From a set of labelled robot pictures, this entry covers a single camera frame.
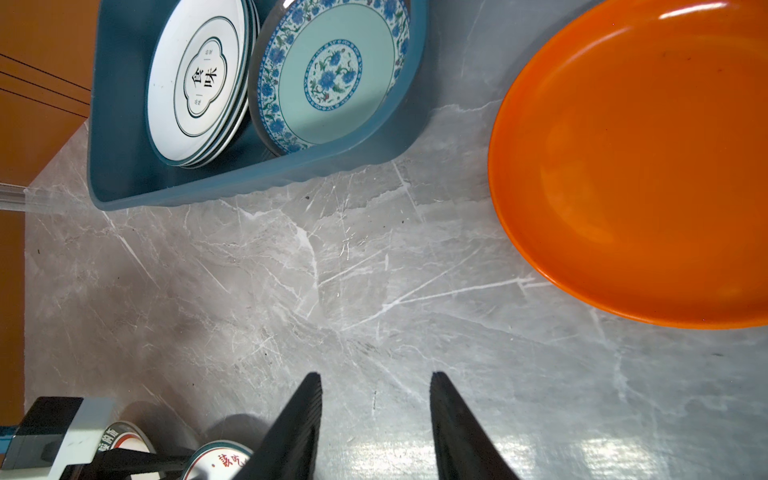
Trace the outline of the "white plate black emblem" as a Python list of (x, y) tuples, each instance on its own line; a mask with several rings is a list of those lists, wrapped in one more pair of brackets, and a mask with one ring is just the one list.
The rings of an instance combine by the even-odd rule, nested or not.
[(250, 1), (176, 4), (152, 55), (145, 102), (150, 145), (164, 164), (201, 168), (233, 142), (259, 31)]
[(261, 28), (252, 1), (210, 1), (206, 21), (187, 46), (177, 72), (174, 114), (192, 142), (175, 163), (200, 168), (238, 135), (248, 112), (249, 62)]

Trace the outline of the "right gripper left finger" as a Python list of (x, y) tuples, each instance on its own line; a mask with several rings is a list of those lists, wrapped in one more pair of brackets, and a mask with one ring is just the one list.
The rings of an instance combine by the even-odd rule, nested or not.
[(235, 479), (313, 479), (321, 418), (321, 376), (311, 372)]

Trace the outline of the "green patterned small plate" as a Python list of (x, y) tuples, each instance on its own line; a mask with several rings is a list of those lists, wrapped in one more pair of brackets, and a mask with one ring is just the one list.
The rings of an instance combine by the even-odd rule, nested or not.
[(284, 155), (353, 132), (395, 85), (409, 42), (406, 1), (277, 2), (250, 62), (259, 137)]

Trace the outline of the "white orange sunburst plate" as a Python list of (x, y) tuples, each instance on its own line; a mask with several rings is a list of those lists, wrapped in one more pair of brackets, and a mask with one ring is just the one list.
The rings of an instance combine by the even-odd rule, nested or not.
[(238, 442), (217, 440), (196, 450), (180, 480), (231, 480), (250, 460), (253, 451)]

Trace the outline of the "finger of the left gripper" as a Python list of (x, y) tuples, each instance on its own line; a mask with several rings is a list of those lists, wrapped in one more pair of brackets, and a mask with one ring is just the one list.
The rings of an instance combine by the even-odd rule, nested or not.
[(149, 473), (177, 473), (186, 468), (188, 456), (160, 455), (126, 449), (113, 449), (95, 455), (81, 467), (79, 479), (126, 479)]

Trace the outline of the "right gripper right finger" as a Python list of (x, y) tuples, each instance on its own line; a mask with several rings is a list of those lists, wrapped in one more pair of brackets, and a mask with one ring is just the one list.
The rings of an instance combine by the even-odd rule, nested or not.
[(430, 412), (440, 480), (519, 479), (444, 372), (432, 375)]

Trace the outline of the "white plate dark green rim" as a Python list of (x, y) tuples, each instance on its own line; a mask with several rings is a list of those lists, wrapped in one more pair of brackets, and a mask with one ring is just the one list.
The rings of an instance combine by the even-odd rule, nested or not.
[[(146, 434), (135, 424), (127, 421), (117, 421), (109, 425), (101, 435), (96, 453), (100, 454), (109, 450), (123, 449), (142, 453), (155, 453)], [(159, 480), (163, 473), (148, 472), (136, 473), (125, 476), (125, 479), (133, 480)]]

